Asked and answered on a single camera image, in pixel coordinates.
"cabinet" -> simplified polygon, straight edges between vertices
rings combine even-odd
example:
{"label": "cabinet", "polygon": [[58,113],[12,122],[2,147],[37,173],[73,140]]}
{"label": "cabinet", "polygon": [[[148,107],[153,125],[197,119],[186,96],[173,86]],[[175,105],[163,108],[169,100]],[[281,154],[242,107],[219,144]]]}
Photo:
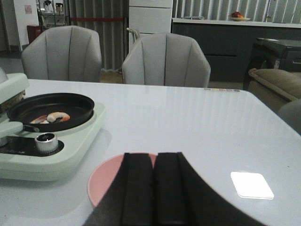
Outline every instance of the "cabinet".
{"label": "cabinet", "polygon": [[[173,0],[129,0],[128,26],[141,36],[170,32]],[[129,35],[129,50],[133,44]]]}
{"label": "cabinet", "polygon": [[205,23],[173,23],[172,28],[199,43],[211,66],[210,81],[217,82],[244,81],[256,38],[301,40],[300,28]]}

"red trash can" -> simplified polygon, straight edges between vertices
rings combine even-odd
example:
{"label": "red trash can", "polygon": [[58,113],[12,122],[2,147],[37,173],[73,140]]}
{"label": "red trash can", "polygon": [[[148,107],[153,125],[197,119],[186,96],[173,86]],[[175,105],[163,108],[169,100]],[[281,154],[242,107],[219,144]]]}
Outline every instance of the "red trash can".
{"label": "red trash can", "polygon": [[29,43],[32,43],[42,33],[42,26],[27,25],[27,34]]}

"fruit plate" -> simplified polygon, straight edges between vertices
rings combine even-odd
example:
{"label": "fruit plate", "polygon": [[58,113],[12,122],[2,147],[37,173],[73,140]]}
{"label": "fruit plate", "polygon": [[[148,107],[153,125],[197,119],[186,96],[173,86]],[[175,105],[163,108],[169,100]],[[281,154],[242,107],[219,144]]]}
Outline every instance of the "fruit plate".
{"label": "fruit plate", "polygon": [[234,21],[248,21],[251,18],[238,18],[238,17],[231,17],[232,20]]}

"sofa cushion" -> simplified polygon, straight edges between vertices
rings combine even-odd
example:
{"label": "sofa cushion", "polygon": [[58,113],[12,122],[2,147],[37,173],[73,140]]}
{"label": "sofa cushion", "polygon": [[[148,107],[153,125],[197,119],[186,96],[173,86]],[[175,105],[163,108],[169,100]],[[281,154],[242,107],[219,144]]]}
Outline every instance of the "sofa cushion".
{"label": "sofa cushion", "polygon": [[291,101],[301,98],[301,73],[253,68],[249,71],[249,75],[263,86]]}

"cooked shrimp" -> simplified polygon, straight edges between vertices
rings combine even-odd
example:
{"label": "cooked shrimp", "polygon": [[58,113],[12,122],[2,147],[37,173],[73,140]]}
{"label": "cooked shrimp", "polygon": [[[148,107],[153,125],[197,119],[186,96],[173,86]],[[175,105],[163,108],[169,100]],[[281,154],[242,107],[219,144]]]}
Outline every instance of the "cooked shrimp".
{"label": "cooked shrimp", "polygon": [[47,116],[47,121],[54,122],[59,118],[61,118],[60,121],[67,121],[70,119],[70,115],[65,112],[52,112]]}
{"label": "cooked shrimp", "polygon": [[30,123],[39,124],[42,121],[45,121],[46,119],[47,119],[47,115],[45,114],[45,115],[40,116],[39,118],[36,118],[36,119],[32,120]]}
{"label": "cooked shrimp", "polygon": [[47,120],[41,121],[40,124],[49,124]]}

